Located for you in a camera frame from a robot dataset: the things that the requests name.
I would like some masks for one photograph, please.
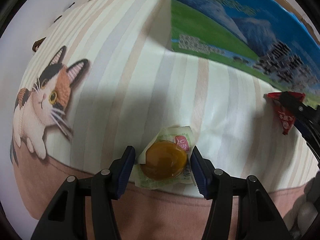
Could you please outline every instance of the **red snack package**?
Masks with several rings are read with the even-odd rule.
[[[289,93],[295,98],[297,98],[300,102],[302,102],[306,96],[306,94],[304,93],[297,93],[297,92],[290,92],[290,91]],[[294,125],[296,118],[289,110],[287,110],[280,104],[279,102],[280,95],[281,95],[281,92],[274,92],[274,93],[268,93],[267,97],[273,99],[273,109],[280,118],[280,122],[283,128],[282,134],[287,135],[291,127]]]

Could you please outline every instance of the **metal rivet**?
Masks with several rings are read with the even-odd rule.
[[[67,178],[67,182],[74,182],[75,179],[76,179],[75,176],[69,176],[69,177]]]
[[[101,174],[102,175],[108,175],[108,174],[110,174],[110,170],[109,169],[104,169],[104,170],[101,171]]]
[[[222,174],[223,174],[223,170],[221,170],[221,169],[215,169],[215,170],[214,170],[214,174],[216,174],[216,175],[222,175]]]
[[[250,176],[249,176],[249,180],[252,181],[252,182],[256,182],[258,179],[257,179],[256,176],[250,175]]]

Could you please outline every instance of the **yellow eye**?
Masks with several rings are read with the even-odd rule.
[[[44,88],[45,87],[45,85],[47,84],[47,79],[45,78],[43,81],[42,81],[42,83],[41,83],[41,88]]]
[[[57,97],[58,97],[57,92],[52,91],[49,96],[49,103],[53,105],[57,101]]]

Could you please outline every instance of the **barcode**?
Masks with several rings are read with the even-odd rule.
[[[190,167],[190,164],[187,163],[186,167],[183,170],[183,175],[185,177],[190,176],[190,172],[191,172],[191,167]]]

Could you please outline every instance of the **cat face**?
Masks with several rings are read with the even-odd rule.
[[[88,67],[88,60],[83,59],[67,67],[62,63],[66,47],[62,47],[45,68],[33,86],[33,108],[37,117],[45,126],[67,124],[62,119],[68,105],[71,87]]]

